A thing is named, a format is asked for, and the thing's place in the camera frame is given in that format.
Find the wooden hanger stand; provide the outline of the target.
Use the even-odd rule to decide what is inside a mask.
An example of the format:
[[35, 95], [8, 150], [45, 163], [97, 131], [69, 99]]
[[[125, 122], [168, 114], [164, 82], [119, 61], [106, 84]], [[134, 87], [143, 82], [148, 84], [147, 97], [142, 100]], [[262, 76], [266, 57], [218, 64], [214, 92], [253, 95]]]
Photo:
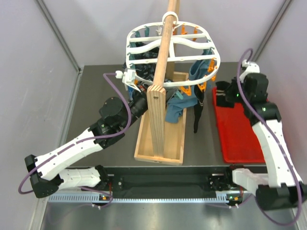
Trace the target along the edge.
[[158, 164], [180, 166], [183, 163], [186, 117], [183, 116], [176, 124], [165, 121], [166, 89], [164, 80], [186, 80], [187, 73], [175, 72], [174, 62], [168, 57], [176, 49], [170, 43], [170, 38], [177, 32], [176, 16], [179, 13], [180, 2], [171, 0], [165, 18], [162, 32], [162, 43], [158, 54], [153, 84], [147, 92], [148, 111], [142, 116], [134, 158]]

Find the red plastic tray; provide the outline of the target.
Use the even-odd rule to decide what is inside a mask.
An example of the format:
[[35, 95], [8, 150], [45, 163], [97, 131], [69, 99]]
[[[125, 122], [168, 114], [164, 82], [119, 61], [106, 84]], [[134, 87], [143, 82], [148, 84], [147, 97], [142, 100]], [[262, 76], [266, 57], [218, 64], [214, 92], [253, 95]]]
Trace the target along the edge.
[[264, 163], [259, 141], [244, 115], [242, 104], [234, 108], [216, 105], [216, 88], [212, 89], [216, 127], [220, 140], [223, 160], [232, 164]]

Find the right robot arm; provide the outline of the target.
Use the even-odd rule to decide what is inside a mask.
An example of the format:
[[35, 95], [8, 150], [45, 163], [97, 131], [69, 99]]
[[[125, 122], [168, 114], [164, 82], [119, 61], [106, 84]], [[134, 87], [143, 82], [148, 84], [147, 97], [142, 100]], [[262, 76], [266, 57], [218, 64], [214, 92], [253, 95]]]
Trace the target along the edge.
[[307, 185], [292, 163], [279, 109], [268, 101], [269, 81], [255, 62], [245, 59], [239, 69], [243, 72], [231, 80], [225, 99], [232, 106], [242, 104], [244, 116], [260, 144], [267, 173], [235, 168], [232, 182], [254, 195], [264, 211], [299, 207], [307, 199]]

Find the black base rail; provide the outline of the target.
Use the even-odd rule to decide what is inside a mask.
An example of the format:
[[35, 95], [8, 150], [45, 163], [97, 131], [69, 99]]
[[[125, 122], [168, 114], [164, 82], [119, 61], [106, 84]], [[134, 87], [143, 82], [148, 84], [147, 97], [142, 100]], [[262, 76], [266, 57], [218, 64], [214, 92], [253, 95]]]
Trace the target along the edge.
[[214, 198], [217, 191], [229, 191], [226, 167], [145, 166], [108, 167], [115, 198], [167, 199]]

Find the blue ribbed sock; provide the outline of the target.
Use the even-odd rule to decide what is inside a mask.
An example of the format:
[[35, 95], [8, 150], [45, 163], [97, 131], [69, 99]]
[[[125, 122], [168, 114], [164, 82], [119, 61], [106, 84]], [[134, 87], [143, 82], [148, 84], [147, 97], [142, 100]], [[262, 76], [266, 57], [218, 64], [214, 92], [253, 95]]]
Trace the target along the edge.
[[[189, 69], [189, 78], [188, 80], [194, 81], [203, 78], [208, 74], [208, 67], [210, 60], [198, 60], [192, 64]], [[165, 121], [169, 123], [177, 123], [179, 118], [182, 116], [183, 109], [189, 108], [197, 104], [198, 99], [195, 95], [195, 87], [197, 85], [191, 86], [191, 96], [182, 93], [183, 99], [177, 97], [171, 98], [167, 103], [167, 110], [165, 115]]]

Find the black patterned sock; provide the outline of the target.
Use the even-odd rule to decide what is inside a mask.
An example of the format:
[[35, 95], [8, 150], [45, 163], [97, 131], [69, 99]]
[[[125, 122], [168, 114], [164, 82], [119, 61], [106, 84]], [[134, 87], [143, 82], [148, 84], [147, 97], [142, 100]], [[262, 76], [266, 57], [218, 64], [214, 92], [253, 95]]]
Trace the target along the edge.
[[[130, 43], [130, 47], [141, 47], [146, 45], [144, 42], [132, 42]], [[132, 54], [130, 55], [130, 60], [139, 60], [139, 59], [151, 59], [151, 58], [157, 58], [159, 53], [159, 47], [155, 47], [149, 51], [146, 51], [144, 53], [140, 54]], [[123, 64], [123, 69], [127, 68], [126, 62]], [[155, 68], [156, 68], [156, 63], [150, 63], [150, 64], [137, 64], [137, 65], [132, 65], [130, 67], [131, 69], [136, 70], [136, 74], [139, 77], [142, 77], [145, 80], [148, 81], [153, 81], [154, 79], [154, 73], [155, 73]], [[128, 94], [129, 94], [129, 100], [132, 100], [132, 95], [133, 95], [134, 89], [131, 87], [128, 87]], [[171, 98], [174, 97], [176, 94], [174, 89], [166, 89], [166, 102], [168, 102]]]

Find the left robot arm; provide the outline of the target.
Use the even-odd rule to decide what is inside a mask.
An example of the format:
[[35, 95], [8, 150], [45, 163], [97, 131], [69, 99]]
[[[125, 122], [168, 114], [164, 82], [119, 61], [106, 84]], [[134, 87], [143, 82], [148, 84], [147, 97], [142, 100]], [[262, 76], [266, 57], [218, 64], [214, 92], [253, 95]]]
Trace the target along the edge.
[[118, 97], [108, 98], [99, 110], [101, 117], [78, 137], [45, 155], [27, 156], [25, 164], [35, 196], [44, 198], [58, 190], [75, 187], [104, 189], [109, 177], [103, 166], [84, 169], [70, 166], [117, 143], [125, 136], [124, 128], [129, 128], [147, 109], [144, 92], [135, 91], [128, 102]]

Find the white round clip hanger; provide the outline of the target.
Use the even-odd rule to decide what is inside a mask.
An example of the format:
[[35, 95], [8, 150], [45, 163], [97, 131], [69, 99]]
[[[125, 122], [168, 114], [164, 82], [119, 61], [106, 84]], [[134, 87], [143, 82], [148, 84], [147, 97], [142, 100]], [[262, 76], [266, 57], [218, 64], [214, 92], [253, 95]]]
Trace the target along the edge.
[[[130, 31], [126, 37], [126, 64], [127, 68], [130, 69], [132, 65], [137, 64], [150, 64], [158, 62], [158, 58], [151, 59], [139, 59], [139, 60], [130, 60], [130, 55], [132, 54], [140, 54], [146, 51], [149, 51], [155, 47], [160, 47], [162, 43], [162, 38], [164, 37], [163, 33], [167, 32], [166, 29], [166, 20], [171, 20], [171, 29], [175, 30], [182, 26], [189, 26], [196, 29], [198, 32], [193, 34], [179, 34], [179, 35], [170, 35], [169, 46], [166, 48], [166, 61], [168, 62], [185, 62], [185, 61], [198, 61], [198, 60], [210, 60], [210, 64], [208, 67], [209, 74], [205, 75], [203, 78], [198, 80], [186, 80], [186, 81], [178, 81], [178, 82], [166, 82], [163, 83], [164, 88], [172, 88], [172, 87], [184, 87], [184, 86], [192, 86], [192, 85], [200, 85], [204, 82], [215, 77], [220, 64], [221, 58], [217, 48], [211, 39], [209, 33], [201, 26], [183, 22], [178, 20], [178, 16], [173, 11], [166, 12], [161, 22], [155, 23], [146, 23], [142, 24], [132, 31]], [[150, 27], [156, 26], [158, 28], [159, 34], [157, 36], [145, 36], [145, 37], [133, 37], [139, 30], [147, 29]], [[130, 47], [130, 43], [132, 42], [144, 42], [146, 45], [141, 47]], [[192, 49], [199, 50], [209, 50], [211, 53], [209, 55], [193, 55], [193, 56], [176, 56], [175, 54], [175, 45], [183, 45]], [[150, 80], [145, 80], [142, 77], [139, 77], [137, 74], [135, 76], [135, 80], [143, 81], [148, 85], [152, 85], [153, 82]]]

